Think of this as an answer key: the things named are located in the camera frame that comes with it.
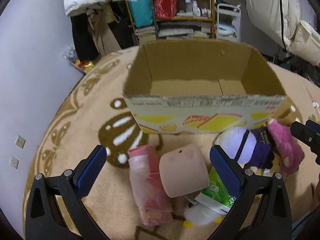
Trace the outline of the person's right hand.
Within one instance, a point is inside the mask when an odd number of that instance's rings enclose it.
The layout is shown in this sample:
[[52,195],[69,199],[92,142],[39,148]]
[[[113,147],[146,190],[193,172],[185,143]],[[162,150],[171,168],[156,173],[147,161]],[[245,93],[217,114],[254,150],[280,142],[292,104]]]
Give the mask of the person's right hand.
[[320,203],[320,184],[318,183],[316,187],[312,186],[312,202],[310,206],[310,211],[313,212],[317,209]]

